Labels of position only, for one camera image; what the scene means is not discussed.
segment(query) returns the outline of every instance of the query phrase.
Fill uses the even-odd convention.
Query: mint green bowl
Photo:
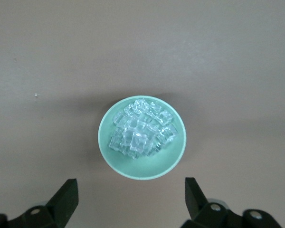
[[[172,124],[178,131],[177,137],[152,157],[132,159],[114,151],[108,145],[116,128],[112,118],[135,100],[144,98],[148,103],[155,102],[173,115]],[[171,171],[180,161],[186,147],[186,129],[180,115],[168,103],[152,96],[131,96],[114,104],[104,115],[98,130],[100,152],[108,165],[119,174],[135,180],[151,180]]]

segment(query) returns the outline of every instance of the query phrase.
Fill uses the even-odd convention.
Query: screw
[[[211,209],[212,209],[212,210],[215,210],[215,211],[220,211],[220,206],[217,205],[217,204],[212,204],[212,205],[211,205]]]
[[[254,217],[255,219],[262,219],[262,215],[261,215],[260,213],[258,213],[257,211],[255,211],[255,210],[252,210],[252,211],[250,212],[250,215],[251,215],[252,217]]]
[[[34,209],[30,212],[31,215],[36,215],[40,212],[40,209]]]

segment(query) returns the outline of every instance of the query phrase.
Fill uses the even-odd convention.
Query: ice cube
[[[125,128],[129,130],[135,130],[137,127],[137,119],[135,117],[131,117],[128,122],[125,124]]]
[[[136,126],[135,130],[136,130],[137,132],[142,132],[145,127],[146,127],[146,123],[145,123],[144,121],[138,120],[138,121],[137,121],[137,126]]]
[[[144,155],[144,156],[149,155],[149,153],[150,153],[150,151],[152,149],[152,146],[153,146],[152,141],[147,140],[146,144],[145,144],[145,146],[143,148],[142,155]]]
[[[133,131],[131,130],[125,130],[123,132],[123,145],[124,146],[130,146],[131,141],[132,141],[132,137],[133,137]]]
[[[145,123],[149,123],[153,120],[153,118],[151,116],[149,116],[147,114],[147,112],[145,113],[141,113],[139,116],[138,116],[138,119],[145,122]]]
[[[135,151],[129,151],[128,152],[128,156],[129,157],[131,157],[131,158],[133,158],[133,159],[137,159],[138,157],[139,157],[139,154],[137,153],[137,152],[135,152]]]
[[[152,147],[158,152],[160,151],[163,147],[165,146],[165,144],[160,141],[160,139],[158,137],[156,137],[155,139],[153,139],[152,142]]]
[[[148,125],[154,126],[156,128],[161,128],[162,127],[160,122],[158,122],[156,119],[153,119],[153,118],[152,118],[151,122],[148,123]]]
[[[123,131],[124,130],[122,128],[116,127],[115,131],[113,132],[112,137],[117,137],[117,138],[122,139],[123,138]]]
[[[146,142],[147,142],[147,136],[145,134],[134,132],[132,136],[130,150],[142,154]]]
[[[133,104],[129,104],[128,106],[126,106],[123,111],[126,113],[127,116],[132,117],[137,115],[136,112],[134,111],[134,105]]]
[[[156,155],[158,153],[158,151],[156,151],[155,148],[152,148],[149,153],[147,154],[148,157],[152,157],[154,155]]]
[[[156,118],[159,113],[161,112],[162,107],[154,102],[150,103],[149,109],[147,111],[147,114],[152,116],[153,118]]]
[[[123,142],[120,143],[120,151],[121,153],[123,153],[123,155],[128,155],[129,151],[130,151],[130,147],[129,146],[125,146],[123,144]]]
[[[163,127],[159,130],[159,134],[158,134],[158,139],[163,143],[163,144],[167,144],[173,141],[173,139],[176,137],[176,135],[178,134],[177,130],[175,129],[175,127],[170,124],[166,127]]]
[[[148,124],[142,130],[142,133],[147,136],[148,140],[152,141],[159,132],[158,132],[158,128],[156,126],[154,126],[152,124]]]
[[[129,117],[124,115],[122,112],[118,112],[114,117],[113,117],[113,122],[116,124],[117,127],[120,128],[125,128],[125,124],[129,120]]]
[[[145,99],[138,99],[134,102],[134,112],[137,114],[145,113],[149,109],[149,104]]]
[[[109,143],[109,147],[115,151],[121,151],[120,143],[122,142],[121,138],[112,137]]]
[[[163,110],[162,112],[160,112],[158,117],[156,118],[156,120],[163,126],[169,124],[172,119],[173,116],[167,110]]]

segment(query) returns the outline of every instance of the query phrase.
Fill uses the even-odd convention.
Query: gray tabletop
[[[101,118],[132,95],[187,129],[154,180],[119,175],[98,148]],[[0,0],[0,213],[77,178],[67,228],[177,228],[185,177],[285,227],[285,0]]]

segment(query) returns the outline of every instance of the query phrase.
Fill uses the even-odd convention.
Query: bowl rim
[[[182,145],[182,148],[181,148],[181,151],[180,151],[180,154],[178,156],[178,158],[175,160],[175,162],[173,163],[173,165],[171,165],[169,168],[167,168],[165,171],[159,173],[159,174],[156,174],[156,175],[153,175],[153,176],[149,176],[149,177],[136,177],[136,176],[132,176],[132,175],[129,175],[129,174],[126,174],[126,173],[123,173],[121,172],[120,170],[116,169],[114,166],[111,165],[110,162],[108,162],[107,158],[105,157],[103,151],[102,151],[102,148],[101,148],[101,145],[100,145],[100,131],[101,131],[101,128],[102,128],[102,125],[103,125],[103,122],[105,121],[107,115],[109,115],[109,113],[116,107],[118,106],[120,103],[123,103],[124,101],[127,101],[127,100],[130,100],[130,99],[142,99],[142,98],[145,98],[145,99],[151,99],[151,100],[156,100],[160,103],[163,103],[165,104],[167,107],[169,107],[173,112],[174,114],[177,116],[177,118],[179,119],[180,123],[181,123],[181,126],[182,126],[182,130],[184,132],[184,137],[183,137],[183,145]],[[135,95],[135,96],[130,96],[130,97],[127,97],[127,98],[124,98],[118,102],[116,102],[114,105],[112,105],[108,111],[104,114],[100,124],[99,124],[99,128],[98,128],[98,147],[99,147],[99,150],[100,150],[100,153],[102,155],[102,157],[104,158],[105,162],[117,173],[119,173],[120,175],[124,176],[124,177],[127,177],[127,178],[130,178],[130,179],[133,179],[133,180],[141,180],[141,181],[146,181],[146,180],[152,180],[152,179],[155,179],[155,178],[158,178],[158,177],[161,177],[165,174],[167,174],[168,172],[170,172],[181,160],[184,152],[185,152],[185,148],[186,148],[186,144],[187,144],[187,134],[186,134],[186,128],[185,128],[185,125],[184,125],[184,122],[181,118],[181,116],[178,114],[178,112],[170,105],[168,104],[167,102],[157,98],[157,97],[154,97],[154,96],[148,96],[148,95]]]

